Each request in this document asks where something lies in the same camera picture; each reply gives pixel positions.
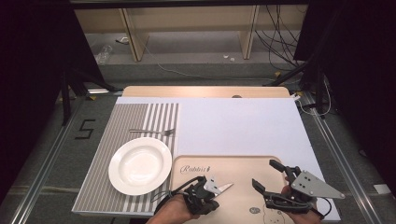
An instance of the plate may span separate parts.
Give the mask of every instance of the plate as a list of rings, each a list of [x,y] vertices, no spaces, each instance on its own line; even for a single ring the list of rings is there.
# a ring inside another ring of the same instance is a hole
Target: plate
[[[119,192],[142,195],[158,188],[172,167],[172,155],[162,141],[142,137],[127,142],[108,166],[110,182]]]

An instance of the hand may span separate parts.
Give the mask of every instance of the hand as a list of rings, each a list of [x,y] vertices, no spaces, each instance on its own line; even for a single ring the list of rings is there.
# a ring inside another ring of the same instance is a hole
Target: hand
[[[169,199],[147,224],[181,224],[198,217],[199,215],[193,215],[189,211],[183,195],[177,194]]]
[[[283,187],[281,193],[286,194],[290,192],[290,186]],[[285,212],[295,224],[320,224],[320,217],[313,211],[309,211],[307,214],[293,214]]]

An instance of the beige tray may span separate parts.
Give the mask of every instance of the beige tray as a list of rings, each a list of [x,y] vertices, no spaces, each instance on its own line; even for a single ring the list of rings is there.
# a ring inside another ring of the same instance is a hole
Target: beige tray
[[[286,185],[283,174],[269,165],[269,160],[280,160],[272,156],[180,156],[174,161],[171,176],[171,189],[176,189],[188,180],[205,175],[215,177],[218,186],[233,182],[215,200],[220,207],[207,216],[188,223],[290,223],[284,213],[267,209],[264,198],[251,186],[251,179],[262,183],[266,190],[280,192]]]

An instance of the gray carpet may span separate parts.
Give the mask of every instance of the gray carpet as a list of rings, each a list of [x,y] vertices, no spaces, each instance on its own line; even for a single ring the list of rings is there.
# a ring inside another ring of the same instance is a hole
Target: gray carpet
[[[133,85],[261,86],[269,82],[267,78],[274,78],[276,71],[270,64],[167,64],[164,67],[184,74],[213,78],[186,77],[166,72],[158,65],[105,65],[100,66],[100,69],[105,80],[119,88]],[[287,84],[287,87],[290,90],[298,90],[294,81],[293,79],[288,81],[290,84]],[[91,83],[87,86],[97,88]],[[84,99],[70,133],[67,135],[64,147],[45,184],[46,187],[38,197],[27,223],[129,223],[128,217],[83,217],[71,213],[77,191],[87,174],[116,100],[117,97],[113,95],[97,96],[95,100]],[[35,146],[35,151],[32,152],[13,190],[0,207],[0,223],[9,223],[12,218],[22,194],[35,179],[42,161],[54,142],[60,130],[62,118],[62,105],[58,102],[46,131]],[[318,125],[310,115],[302,113],[301,118],[325,180],[346,195],[344,200],[334,200],[342,218],[341,223],[366,223],[319,132]],[[370,161],[358,153],[359,144],[355,141],[342,115],[332,110],[332,113],[326,115],[325,118],[381,218],[385,223],[396,223],[396,203],[390,194],[378,195],[375,192],[373,185],[383,184],[383,180]],[[89,139],[76,139],[76,137],[88,135],[87,132],[79,130],[84,119],[94,119],[94,121],[87,121],[84,125],[85,128],[93,129],[92,135]]]

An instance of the floor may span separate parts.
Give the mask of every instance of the floor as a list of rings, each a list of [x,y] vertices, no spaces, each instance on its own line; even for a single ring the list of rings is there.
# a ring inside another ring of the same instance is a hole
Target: floor
[[[289,32],[283,32],[282,35],[286,42],[293,43]],[[145,55],[138,63],[133,61],[128,45],[115,41],[122,40],[123,37],[125,34],[87,35],[93,55],[99,54],[103,46],[111,46],[110,57],[100,68],[106,81],[120,87],[172,84],[261,86],[274,80],[277,72],[285,74],[293,67],[275,53],[270,53],[257,35],[254,38],[250,59],[244,60],[235,32],[152,34]],[[273,52],[278,51],[280,55],[287,57],[286,50],[284,51],[281,45],[274,43],[273,48]],[[267,66],[264,69],[265,76],[249,76],[247,71],[262,71],[263,64]],[[120,66],[125,69],[125,66],[132,68],[131,66],[137,65],[148,69],[145,77],[136,75],[128,77],[127,80],[126,76],[120,73],[114,74],[114,69],[120,69]],[[153,75],[150,69],[154,68],[162,72]],[[224,68],[230,69],[230,72],[226,73],[229,77],[222,79],[225,77]],[[172,70],[173,75],[169,75],[168,70]],[[156,81],[149,81],[147,76],[153,76],[150,78]],[[286,87],[291,91],[299,90],[298,78],[299,76],[288,80]],[[91,84],[87,86],[89,89],[98,89]],[[60,125],[63,118],[62,102],[56,103],[53,118],[48,123],[46,131],[1,204],[0,223],[130,223],[129,217],[84,217],[70,211],[117,96],[105,94],[87,98],[77,97],[72,101],[73,119],[76,121],[65,127]],[[314,99],[313,92],[304,92],[302,103],[312,104]],[[326,119],[319,119],[309,113],[312,113],[309,108],[301,110],[301,117],[322,173],[329,184],[346,195],[345,200],[336,203],[342,219],[340,223],[381,223],[377,222],[378,220],[382,220],[382,223],[396,223],[396,202],[391,194],[381,194],[374,187],[384,183],[369,160],[359,153],[359,144],[354,140],[342,114],[336,110],[336,102],[333,102]],[[79,131],[80,123],[91,118],[94,118],[94,121],[87,121],[84,127],[97,132],[92,132],[91,138],[87,141],[76,140],[76,137],[85,134]],[[51,154],[54,148],[58,151]],[[336,160],[335,157],[340,153],[342,159]],[[41,165],[46,163],[46,158],[51,155],[52,163],[48,164],[47,171],[43,170]],[[350,166],[350,170],[340,168],[344,162]],[[40,181],[43,187],[38,189],[35,197],[30,198],[31,201],[26,202],[25,195],[33,190],[34,183]],[[16,211],[20,211],[20,206],[27,203],[30,203],[31,206],[28,208],[31,209],[26,210],[26,216],[18,217]],[[23,221],[17,222],[13,220],[14,217]]]

